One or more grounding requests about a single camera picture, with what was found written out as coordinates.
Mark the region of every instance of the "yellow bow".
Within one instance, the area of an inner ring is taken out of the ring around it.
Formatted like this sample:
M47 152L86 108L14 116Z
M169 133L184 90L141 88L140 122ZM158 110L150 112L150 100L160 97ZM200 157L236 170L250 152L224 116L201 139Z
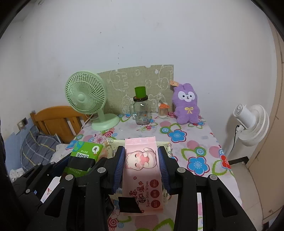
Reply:
M187 114L188 114L188 113L192 114L191 110L193 110L193 107L190 107L190 108L186 107L186 108L184 108L184 109L188 111Z

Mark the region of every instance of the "white cloth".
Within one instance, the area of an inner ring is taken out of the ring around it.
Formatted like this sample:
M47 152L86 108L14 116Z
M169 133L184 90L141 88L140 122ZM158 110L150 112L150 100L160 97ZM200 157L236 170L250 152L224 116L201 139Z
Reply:
M56 145L56 152L52 155L52 158L50 159L50 162L57 163L61 159L63 159L65 156L67 156L70 152L72 152L72 149L66 150L66 147L68 144L58 144Z
M10 171L10 179L12 182L14 182L16 179L18 179L21 175L23 175L25 173L25 171L22 168L18 168L16 170L12 169Z

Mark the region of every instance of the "fan grille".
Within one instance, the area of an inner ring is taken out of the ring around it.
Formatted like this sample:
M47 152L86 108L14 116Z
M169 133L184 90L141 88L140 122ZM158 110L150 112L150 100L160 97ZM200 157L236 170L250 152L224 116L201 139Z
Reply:
M234 116L239 116L243 110L243 105L239 104L234 110Z
M102 109L106 95L102 78L90 72L73 74L65 86L66 99L76 111L83 114L93 114Z
M256 118L255 124L252 128L243 130L239 138L246 146L253 146L265 136L269 127L269 116L265 109L258 104L251 106L249 110Z

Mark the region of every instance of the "wooden bed headboard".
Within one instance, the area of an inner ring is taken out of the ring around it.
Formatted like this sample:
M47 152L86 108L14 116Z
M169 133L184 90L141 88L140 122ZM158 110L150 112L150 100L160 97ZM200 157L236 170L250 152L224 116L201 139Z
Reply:
M57 134L64 143L70 143L74 139L74 134L69 127L67 118L70 120L71 125L76 134L81 130L82 124L79 117L87 121L87 116L75 111L70 106L56 106L41 110L37 114L31 113L31 118L34 125L45 134Z

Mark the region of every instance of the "table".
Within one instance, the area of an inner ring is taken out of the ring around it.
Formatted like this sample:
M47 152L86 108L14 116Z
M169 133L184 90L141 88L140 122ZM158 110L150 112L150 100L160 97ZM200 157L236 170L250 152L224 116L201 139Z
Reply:
M156 141L168 141L172 145L171 155L180 167L196 175L207 177L217 175L230 190L236 200L242 204L239 189L224 152L214 137L207 122L199 116L197 124L177 124L173 112L165 119L151 114L150 124L137 125L129 115L118 115L120 122L107 131L94 131L88 123L75 139L94 143L103 143L106 139L135 137L156 137ZM170 231L173 230L176 215L177 195L171 196L164 206L164 213L148 216L122 216L118 201L113 201L115 209L108 219L109 231ZM198 229L202 229L201 195L198 193Z

